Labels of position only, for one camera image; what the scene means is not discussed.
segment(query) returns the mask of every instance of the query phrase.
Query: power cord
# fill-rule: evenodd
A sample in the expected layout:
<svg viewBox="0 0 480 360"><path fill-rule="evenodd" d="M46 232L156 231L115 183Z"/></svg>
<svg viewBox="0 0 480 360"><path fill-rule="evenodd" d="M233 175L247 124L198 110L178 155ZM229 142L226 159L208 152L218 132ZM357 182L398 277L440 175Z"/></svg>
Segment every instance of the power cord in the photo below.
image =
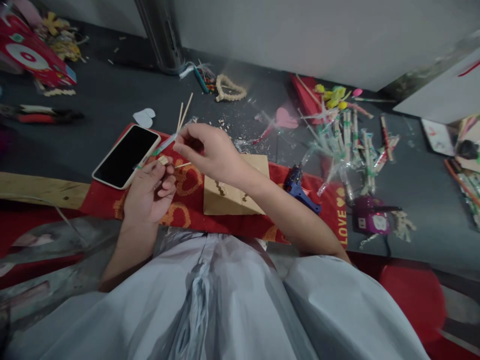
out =
<svg viewBox="0 0 480 360"><path fill-rule="evenodd" d="M18 198L20 198L20 199L33 199L33 200L41 201L41 202L44 202L44 203L47 203L47 204L53 206L55 208L55 210L58 212L58 214L61 216L63 221L65 221L67 223L67 225L78 235L78 237L80 239L80 242L83 245L83 247L85 249L87 249L89 247L88 244L87 244L87 241L82 236L82 234L75 228L75 226L72 225L72 223L67 219L67 217L64 215L62 210L60 210L60 208L57 205L55 205L53 202L42 199L41 197L29 196L29 195L20 195L20 194L14 194L14 193L5 193L5 192L0 192L0 198L3 198L3 200L13 200L13 199L18 199Z"/></svg>

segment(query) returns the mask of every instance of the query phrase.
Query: heart-shaped pasta decoration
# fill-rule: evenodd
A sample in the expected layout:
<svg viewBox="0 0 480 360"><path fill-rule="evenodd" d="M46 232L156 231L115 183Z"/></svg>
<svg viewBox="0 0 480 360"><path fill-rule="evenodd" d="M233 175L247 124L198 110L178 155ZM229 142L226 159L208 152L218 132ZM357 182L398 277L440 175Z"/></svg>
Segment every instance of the heart-shaped pasta decoration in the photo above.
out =
<svg viewBox="0 0 480 360"><path fill-rule="evenodd" d="M220 102L222 100L228 101L237 101L241 100L247 96L247 89L244 87L235 85L232 80L230 80L227 76L220 74L216 77L216 90L218 91L218 96L215 98L216 102ZM235 90L238 94L226 94L222 89L222 85L228 86L230 89Z"/></svg>

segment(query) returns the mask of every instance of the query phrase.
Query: person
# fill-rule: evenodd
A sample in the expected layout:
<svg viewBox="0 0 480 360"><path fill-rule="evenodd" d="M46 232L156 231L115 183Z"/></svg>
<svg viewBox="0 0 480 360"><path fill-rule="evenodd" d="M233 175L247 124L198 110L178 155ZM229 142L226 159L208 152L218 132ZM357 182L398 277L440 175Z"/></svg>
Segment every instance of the person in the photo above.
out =
<svg viewBox="0 0 480 360"><path fill-rule="evenodd" d="M6 359L428 359L385 289L223 130L189 124L173 149L248 194L306 256L281 279L256 242L183 230L152 259L176 192L172 159L154 161L132 182L100 291L64 302L15 339Z"/></svg>

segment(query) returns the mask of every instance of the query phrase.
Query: wooden plank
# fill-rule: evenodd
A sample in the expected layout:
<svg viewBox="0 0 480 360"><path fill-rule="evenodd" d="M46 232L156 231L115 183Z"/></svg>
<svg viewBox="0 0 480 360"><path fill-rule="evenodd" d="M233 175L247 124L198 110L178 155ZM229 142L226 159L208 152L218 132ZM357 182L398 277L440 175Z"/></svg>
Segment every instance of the wooden plank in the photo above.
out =
<svg viewBox="0 0 480 360"><path fill-rule="evenodd" d="M33 196L47 200L59 208L78 210L84 202L90 184L41 176L20 175L0 171L0 193ZM30 198L5 196L0 199L23 203L49 205Z"/></svg>

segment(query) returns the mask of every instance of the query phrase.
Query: smartphone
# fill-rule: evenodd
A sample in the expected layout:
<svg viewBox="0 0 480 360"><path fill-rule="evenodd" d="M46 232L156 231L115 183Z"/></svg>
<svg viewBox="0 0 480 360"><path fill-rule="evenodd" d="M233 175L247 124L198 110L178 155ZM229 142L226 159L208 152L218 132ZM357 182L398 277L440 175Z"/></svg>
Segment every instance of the smartphone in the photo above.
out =
<svg viewBox="0 0 480 360"><path fill-rule="evenodd" d="M93 171L92 177L112 188L124 190L130 186L138 167L160 143L157 133L133 125Z"/></svg>

